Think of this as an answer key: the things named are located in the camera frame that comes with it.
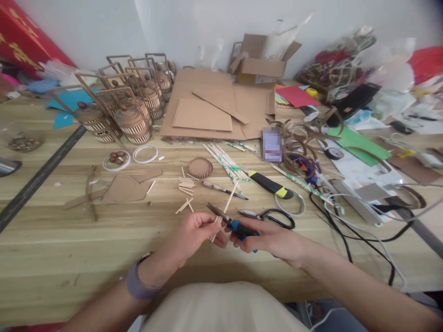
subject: wrist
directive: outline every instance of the wrist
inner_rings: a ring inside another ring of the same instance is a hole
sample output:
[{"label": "wrist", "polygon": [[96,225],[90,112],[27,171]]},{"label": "wrist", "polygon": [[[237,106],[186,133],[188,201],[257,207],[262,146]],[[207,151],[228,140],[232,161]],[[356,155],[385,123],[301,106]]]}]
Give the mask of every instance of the wrist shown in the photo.
[{"label": "wrist", "polygon": [[162,287],[176,270],[175,264],[153,253],[138,266],[138,276],[147,287]]}]

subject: yellow object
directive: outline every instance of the yellow object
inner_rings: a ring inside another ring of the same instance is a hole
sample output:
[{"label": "yellow object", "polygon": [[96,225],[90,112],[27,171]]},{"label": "yellow object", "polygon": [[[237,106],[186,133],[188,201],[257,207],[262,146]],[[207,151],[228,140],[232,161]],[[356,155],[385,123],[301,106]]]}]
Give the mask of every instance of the yellow object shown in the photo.
[{"label": "yellow object", "polygon": [[405,157],[408,157],[408,156],[413,155],[413,154],[415,154],[415,151],[414,151],[414,150],[406,150],[406,151],[400,152],[400,153],[397,154],[397,155],[398,155],[400,158],[405,158]]},{"label": "yellow object", "polygon": [[306,92],[308,93],[308,95],[310,95],[311,97],[317,98],[317,96],[318,96],[318,91],[315,90],[315,89],[313,89],[313,88],[307,88],[305,91],[306,91]]},{"label": "yellow object", "polygon": [[276,193],[275,195],[277,195],[280,198],[283,198],[285,195],[287,194],[287,190],[285,187],[281,187]]}]

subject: green paper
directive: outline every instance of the green paper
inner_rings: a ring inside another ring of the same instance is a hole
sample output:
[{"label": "green paper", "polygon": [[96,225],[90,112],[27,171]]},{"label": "green paper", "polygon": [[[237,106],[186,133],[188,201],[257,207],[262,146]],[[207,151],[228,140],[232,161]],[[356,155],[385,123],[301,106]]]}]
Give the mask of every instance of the green paper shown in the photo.
[{"label": "green paper", "polygon": [[[340,135],[338,134],[339,132],[340,127],[328,130],[326,134],[340,137],[341,140],[337,141],[337,143],[343,147],[350,146],[362,148],[363,150],[377,156],[381,160],[386,160],[391,156],[391,153],[388,150],[383,149],[381,146],[375,144],[374,142],[371,142],[366,137],[357,134],[346,126]],[[368,164],[369,166],[374,166],[378,164],[378,161],[362,151],[357,151],[354,149],[347,149],[347,151],[352,153],[354,156],[356,156],[358,159]]]}]

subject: power strip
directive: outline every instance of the power strip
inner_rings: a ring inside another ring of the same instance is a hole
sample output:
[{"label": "power strip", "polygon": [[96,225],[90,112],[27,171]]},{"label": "power strip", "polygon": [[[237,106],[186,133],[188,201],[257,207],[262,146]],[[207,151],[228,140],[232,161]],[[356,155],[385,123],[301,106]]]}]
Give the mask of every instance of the power strip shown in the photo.
[{"label": "power strip", "polygon": [[[355,197],[360,196],[351,188],[346,180],[331,180],[331,184],[340,194],[348,194]],[[377,227],[382,227],[384,223],[391,221],[391,218],[386,215],[380,215],[375,210],[362,201],[355,199],[354,197],[343,196],[344,199],[359,213],[359,215],[368,223],[374,224]],[[370,203],[380,204],[379,201],[372,201]]]}]

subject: red bag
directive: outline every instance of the red bag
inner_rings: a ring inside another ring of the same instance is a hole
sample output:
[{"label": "red bag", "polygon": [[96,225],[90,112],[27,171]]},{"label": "red bag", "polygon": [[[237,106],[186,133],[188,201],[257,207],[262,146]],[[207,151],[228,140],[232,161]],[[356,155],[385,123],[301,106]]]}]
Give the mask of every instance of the red bag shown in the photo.
[{"label": "red bag", "polygon": [[41,80],[36,75],[43,71],[39,62],[59,59],[75,67],[73,62],[41,31],[14,0],[1,0],[0,54],[18,66],[30,78]]}]

